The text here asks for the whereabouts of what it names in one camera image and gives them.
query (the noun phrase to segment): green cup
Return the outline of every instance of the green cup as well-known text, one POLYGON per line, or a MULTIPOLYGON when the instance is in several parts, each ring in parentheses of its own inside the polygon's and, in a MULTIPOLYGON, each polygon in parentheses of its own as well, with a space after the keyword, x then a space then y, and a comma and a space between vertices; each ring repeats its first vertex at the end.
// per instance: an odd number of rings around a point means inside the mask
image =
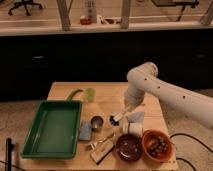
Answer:
POLYGON ((95 89, 87 88, 84 90, 84 101, 89 103, 95 101, 95 89))

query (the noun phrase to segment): floor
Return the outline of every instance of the floor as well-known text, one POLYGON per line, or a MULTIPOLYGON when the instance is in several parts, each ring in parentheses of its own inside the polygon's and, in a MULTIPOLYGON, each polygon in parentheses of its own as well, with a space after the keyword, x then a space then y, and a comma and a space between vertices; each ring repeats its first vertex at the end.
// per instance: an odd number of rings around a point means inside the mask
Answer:
MULTIPOLYGON (((213 89, 198 90, 198 92, 213 97, 213 89)), ((17 149, 13 154, 13 164, 17 164, 15 163, 15 156, 19 155, 17 151, 20 151, 22 148, 20 144, 24 143, 23 137, 27 134, 38 104, 39 100, 0 103, 0 160, 5 160, 5 139, 11 137, 13 143, 17 145, 17 149)), ((170 135, 187 133, 195 136, 213 149, 213 130, 201 126, 163 102, 160 104, 170 135)), ((176 146, 177 157, 190 161, 199 171, 213 170, 212 153, 199 143, 185 136, 173 137, 172 142, 176 146)), ((178 161, 178 165, 178 171, 192 170, 190 166, 183 161, 178 161)), ((2 163, 0 163, 0 170, 4 170, 2 163)))
MULTIPOLYGON (((56 0, 35 0, 43 5, 43 10, 38 7, 30 7, 31 16, 26 16, 23 7, 13 11, 13 15, 8 15, 8 10, 13 6, 14 0, 4 0, 0 4, 0 28, 29 28, 29 27, 56 27, 60 26, 60 16, 56 0)), ((198 21, 207 11, 211 0, 200 1, 196 8, 186 7, 181 21, 198 21)), ((122 0, 97 0, 97 14, 105 18, 120 19, 122 0)), ((72 25, 80 24, 80 17, 84 15, 84 0, 73 1, 69 13, 72 25)), ((177 7, 156 7, 151 0, 132 0, 130 23, 150 23, 150 22, 175 22, 181 11, 181 6, 177 7)))

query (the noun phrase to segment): small cup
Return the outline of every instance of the small cup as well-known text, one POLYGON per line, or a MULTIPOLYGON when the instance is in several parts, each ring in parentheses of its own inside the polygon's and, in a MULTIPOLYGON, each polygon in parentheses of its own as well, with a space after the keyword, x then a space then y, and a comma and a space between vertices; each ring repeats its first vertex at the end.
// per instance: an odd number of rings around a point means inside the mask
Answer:
POLYGON ((84 90, 84 101, 89 103, 95 101, 95 89, 87 88, 84 90))
POLYGON ((143 125, 141 123, 125 123, 123 124, 124 134, 133 134, 137 137, 142 138, 143 125))
POLYGON ((92 131, 100 132, 103 127, 104 120, 101 116, 94 116, 91 119, 92 131))

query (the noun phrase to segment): green vegetable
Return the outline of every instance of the green vegetable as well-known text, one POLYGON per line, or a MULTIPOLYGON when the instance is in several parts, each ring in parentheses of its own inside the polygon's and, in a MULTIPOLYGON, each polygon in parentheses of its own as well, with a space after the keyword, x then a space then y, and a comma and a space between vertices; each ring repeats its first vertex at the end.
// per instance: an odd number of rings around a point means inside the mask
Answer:
POLYGON ((82 92, 83 90, 81 90, 81 89, 75 89, 75 90, 73 90, 70 94, 69 94, 69 96, 67 97, 67 100, 72 100, 73 99, 73 97, 76 95, 76 94, 78 94, 79 92, 82 92))

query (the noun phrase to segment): table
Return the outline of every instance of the table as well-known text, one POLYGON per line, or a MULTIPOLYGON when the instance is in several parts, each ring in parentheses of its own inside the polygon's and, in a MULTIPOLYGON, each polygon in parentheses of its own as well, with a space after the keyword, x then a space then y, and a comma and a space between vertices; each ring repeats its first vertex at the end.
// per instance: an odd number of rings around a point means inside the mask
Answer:
MULTIPOLYGON (((107 135, 109 130, 116 129, 108 122, 109 116, 113 112, 119 112, 124 107, 124 92, 128 83, 109 82, 54 82, 50 89, 48 100, 65 100, 71 91, 80 88, 94 88, 96 90, 95 101, 92 103, 83 101, 83 93, 74 96, 76 100, 82 100, 81 121, 90 120, 94 115, 101 115, 104 118, 104 126, 101 133, 93 133, 92 140, 99 139, 107 135)), ((145 113, 143 128, 159 129, 168 135, 159 101, 156 97, 145 93, 143 103, 134 112, 143 111, 145 113)), ((85 151, 88 143, 78 141, 76 156, 69 160, 56 159, 20 159, 20 167, 26 170, 177 170, 178 165, 175 154, 167 163, 155 163, 147 159, 144 155, 134 163, 122 161, 115 151, 112 151, 104 160, 96 165, 90 158, 90 152, 85 151)))

